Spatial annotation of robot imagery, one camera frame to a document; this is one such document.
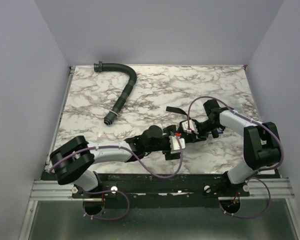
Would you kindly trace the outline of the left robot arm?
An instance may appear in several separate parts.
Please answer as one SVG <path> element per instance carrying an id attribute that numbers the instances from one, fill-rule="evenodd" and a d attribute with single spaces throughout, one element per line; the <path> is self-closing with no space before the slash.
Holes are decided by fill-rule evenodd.
<path id="1" fill-rule="evenodd" d="M 179 159 L 186 142 L 176 131 L 164 133 L 156 125 L 142 134 L 127 138 L 119 143 L 89 143 L 79 135 L 50 154 L 50 172 L 54 172 L 59 185 L 73 184 L 85 192 L 96 190 L 101 182 L 97 173 L 89 167 L 98 163 L 140 161 L 153 152 L 171 154 Z"/>

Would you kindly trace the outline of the black folding umbrella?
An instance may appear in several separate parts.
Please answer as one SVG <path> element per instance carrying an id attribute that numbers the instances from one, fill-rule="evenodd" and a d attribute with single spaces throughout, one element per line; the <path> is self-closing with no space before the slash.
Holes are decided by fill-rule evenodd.
<path id="1" fill-rule="evenodd" d="M 214 119 L 215 115 L 213 113 L 208 116 L 207 120 L 199 122 L 196 119 L 190 118 L 181 108 L 167 106 L 165 110 L 187 117 L 186 120 L 179 123 L 178 127 L 169 125 L 163 129 L 165 134 L 170 132 L 179 134 L 179 136 L 185 140 L 186 144 L 206 141 L 209 135 L 216 139 L 219 135 L 223 134 L 226 129 L 226 127 L 222 126 L 218 120 Z"/>

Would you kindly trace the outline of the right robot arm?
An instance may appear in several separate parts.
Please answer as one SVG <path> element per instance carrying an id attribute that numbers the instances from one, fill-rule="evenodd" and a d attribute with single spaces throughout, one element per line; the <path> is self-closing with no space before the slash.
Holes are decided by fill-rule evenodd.
<path id="1" fill-rule="evenodd" d="M 242 184 L 259 172 L 273 170 L 284 158 L 277 126 L 273 122 L 250 119 L 223 102 L 211 97 L 203 104 L 207 120 L 199 122 L 190 117 L 190 111 L 172 109 L 176 114 L 187 117 L 180 122 L 178 132 L 186 143 L 205 141 L 208 135 L 218 138 L 226 128 L 243 138 L 243 159 L 223 174 L 226 185 Z"/>

